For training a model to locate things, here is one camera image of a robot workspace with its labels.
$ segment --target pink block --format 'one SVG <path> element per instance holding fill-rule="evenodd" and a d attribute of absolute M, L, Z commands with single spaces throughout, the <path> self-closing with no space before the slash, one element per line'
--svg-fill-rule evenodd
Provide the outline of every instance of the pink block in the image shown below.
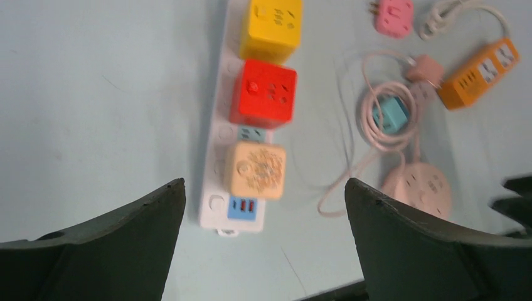
<path fill-rule="evenodd" d="M 402 39 L 412 31 L 413 17 L 411 0 L 381 0 L 375 27 L 381 34 Z"/>
<path fill-rule="evenodd" d="M 438 87 L 445 73 L 443 66 L 428 55 L 420 55 L 415 61 L 416 65 L 407 71 L 405 77 L 411 82 L 426 80 Z"/>

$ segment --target table surface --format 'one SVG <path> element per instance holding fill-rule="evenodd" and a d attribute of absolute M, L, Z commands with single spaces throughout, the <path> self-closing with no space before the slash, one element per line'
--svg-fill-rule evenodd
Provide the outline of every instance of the table surface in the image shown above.
<path fill-rule="evenodd" d="M 418 0 L 416 12 L 433 1 Z M 514 226 L 488 208 L 504 177 L 530 172 L 532 70 L 529 0 L 486 1 L 513 25 L 522 62 L 472 108 L 433 103 L 423 158 L 454 190 L 452 220 L 499 233 Z M 367 1 L 305 0 L 294 122 L 275 133 L 289 154 L 284 197 L 268 203 L 264 231 L 222 238 L 198 225 L 205 146 L 226 1 L 109 0 L 0 3 L 0 241 L 36 239 L 127 204 L 183 177 L 187 210 L 165 300 L 295 300 L 362 278 L 346 218 L 316 203 L 368 145 L 354 112 L 367 91 L 371 50 L 428 53 L 448 71 L 502 33 L 478 11 L 431 42 L 379 35 Z M 376 58 L 376 83 L 400 68 Z M 384 157 L 363 180 L 379 186 Z M 343 190 L 329 209 L 344 207 Z"/>

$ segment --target power cord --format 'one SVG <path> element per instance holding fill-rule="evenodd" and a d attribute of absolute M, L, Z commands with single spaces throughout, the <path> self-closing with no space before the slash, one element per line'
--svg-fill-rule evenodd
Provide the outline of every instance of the power cord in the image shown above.
<path fill-rule="evenodd" d="M 439 34 L 446 33 L 454 25 L 458 15 L 470 9 L 485 10 L 501 22 L 504 35 L 510 36 L 510 26 L 503 14 L 492 6 L 482 3 L 482 0 L 441 0 L 432 6 L 425 24 L 419 29 L 419 37 L 429 40 Z"/>
<path fill-rule="evenodd" d="M 354 166 L 348 166 L 346 171 L 329 187 L 327 192 L 319 200 L 317 204 L 318 213 L 326 218 L 339 218 L 347 214 L 346 210 L 340 211 L 323 211 L 322 206 L 329 197 L 329 195 L 345 180 L 351 177 L 351 173 L 358 171 L 355 177 L 360 177 L 365 168 L 371 164 L 375 159 L 379 158 L 383 154 L 397 153 L 401 158 L 400 170 L 403 170 L 406 166 L 406 159 L 403 153 L 404 149 L 409 145 L 412 138 L 415 139 L 415 153 L 414 161 L 420 160 L 420 146 L 419 146 L 419 133 L 418 124 L 420 121 L 419 103 L 416 103 L 412 93 L 403 83 L 400 82 L 387 82 L 381 85 L 373 87 L 370 83 L 368 76 L 366 75 L 366 65 L 368 61 L 375 56 L 393 56 L 401 61 L 407 62 L 410 66 L 414 66 L 415 60 L 409 56 L 405 56 L 395 51 L 377 51 L 366 56 L 362 62 L 362 75 L 366 82 L 369 92 L 365 96 L 361 106 L 360 122 L 362 131 L 366 136 L 368 142 L 372 145 L 370 151 Z M 404 103 L 408 111 L 410 112 L 410 118 L 406 128 L 397 135 L 386 135 L 383 132 L 383 115 L 379 104 L 379 95 L 394 95 L 400 98 Z M 377 107 L 379 111 L 379 125 L 375 124 L 373 119 L 373 107 Z"/>

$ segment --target cube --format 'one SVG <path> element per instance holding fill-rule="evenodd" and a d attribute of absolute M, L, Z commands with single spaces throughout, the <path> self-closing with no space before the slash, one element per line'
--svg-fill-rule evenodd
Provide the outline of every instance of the cube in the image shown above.
<path fill-rule="evenodd" d="M 242 21 L 240 58 L 281 65 L 301 42 L 302 0 L 250 0 Z"/>
<path fill-rule="evenodd" d="M 286 151 L 280 145 L 238 141 L 226 158 L 224 184 L 238 198 L 280 199 Z"/>
<path fill-rule="evenodd" d="M 390 96 L 379 102 L 383 114 L 383 133 L 393 135 L 407 124 L 410 112 L 399 97 Z M 373 107 L 373 120 L 379 126 L 379 110 Z"/>
<path fill-rule="evenodd" d="M 275 129 L 292 120 L 297 72 L 247 60 L 235 80 L 229 121 Z"/>
<path fill-rule="evenodd" d="M 439 87 L 445 73 L 443 66 L 428 55 L 420 55 L 415 61 L 416 65 L 407 71 L 405 77 L 411 82 L 426 80 Z"/>

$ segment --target white power strip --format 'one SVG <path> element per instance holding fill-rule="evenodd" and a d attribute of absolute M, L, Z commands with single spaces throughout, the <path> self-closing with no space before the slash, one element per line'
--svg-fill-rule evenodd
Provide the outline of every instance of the white power strip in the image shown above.
<path fill-rule="evenodd" d="M 227 192 L 223 185 L 225 157 L 229 146 L 238 140 L 271 143 L 272 131 L 242 127 L 229 123 L 229 108 L 233 84 L 243 61 L 238 57 L 243 12 L 249 0 L 229 0 L 225 15 L 220 65 L 216 82 L 215 104 L 211 114 L 211 129 L 203 173 L 203 191 L 199 209 L 202 228 L 214 229 L 222 236 L 236 236 L 239 231 L 260 232 L 264 226 L 266 201 L 240 199 Z M 251 205 L 245 210 L 240 206 Z"/>

